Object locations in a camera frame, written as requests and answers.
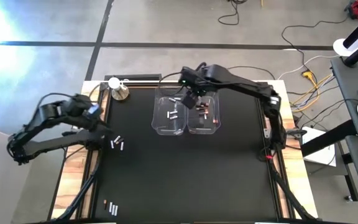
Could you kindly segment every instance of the gray floor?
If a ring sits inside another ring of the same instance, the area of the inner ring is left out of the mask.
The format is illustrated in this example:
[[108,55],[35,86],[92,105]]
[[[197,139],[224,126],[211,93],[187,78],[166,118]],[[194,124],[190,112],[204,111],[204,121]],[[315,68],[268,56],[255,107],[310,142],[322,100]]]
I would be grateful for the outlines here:
[[[0,1],[0,41],[95,42],[107,3],[107,0]],[[260,8],[258,0],[249,0],[239,6],[240,24],[224,26],[216,19],[232,13],[226,0],[115,0],[103,41],[286,45],[281,38],[285,26],[341,21],[346,16],[343,13],[346,4],[346,0],[265,0],[265,7]],[[347,20],[342,24],[321,24],[315,29],[288,29],[285,37],[296,45],[331,45],[349,35],[357,25],[358,21]],[[47,93],[78,93],[92,53],[93,47],[0,46],[0,131],[16,132],[28,122],[38,99]],[[316,55],[332,56],[334,52],[305,51],[305,58]],[[92,80],[114,74],[165,75],[203,61],[227,67],[262,67],[275,77],[301,65],[300,53],[291,50],[101,48]],[[326,58],[316,59],[308,66],[319,80],[331,72]],[[270,79],[266,73],[253,69],[238,68],[232,72],[253,80]],[[283,79],[288,91],[311,88],[299,73],[285,75]],[[336,85],[333,81],[325,88]],[[45,102],[56,99],[51,97]],[[314,116],[340,99],[340,91],[332,90],[306,114]],[[349,115],[342,106],[321,124],[333,128],[347,119]],[[66,129],[62,126],[46,130],[37,139],[56,137]],[[62,151],[41,155],[31,163],[12,218],[14,223],[47,218],[61,163]],[[346,203],[342,199],[348,194],[343,177],[316,175],[310,177],[310,182],[320,218],[358,223],[358,202]]]

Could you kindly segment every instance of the plastic bin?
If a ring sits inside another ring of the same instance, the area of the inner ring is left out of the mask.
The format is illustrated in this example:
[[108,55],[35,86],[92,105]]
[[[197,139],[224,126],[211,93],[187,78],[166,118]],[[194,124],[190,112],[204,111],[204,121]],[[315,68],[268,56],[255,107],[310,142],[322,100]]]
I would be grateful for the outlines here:
[[[191,134],[213,134],[221,126],[221,120],[219,118],[219,94],[207,93],[206,96],[199,98],[197,105],[200,103],[209,104],[204,109],[197,110],[194,107],[188,110],[187,115],[187,128]],[[200,111],[208,110],[208,114],[200,115]]]
[[180,100],[176,100],[176,102],[170,100],[170,98],[181,98],[185,94],[184,90],[179,93],[176,93],[177,91],[178,87],[176,86],[171,86],[171,88],[161,86],[160,89],[155,89],[152,127],[160,135],[178,136],[183,134],[186,128],[187,108]]

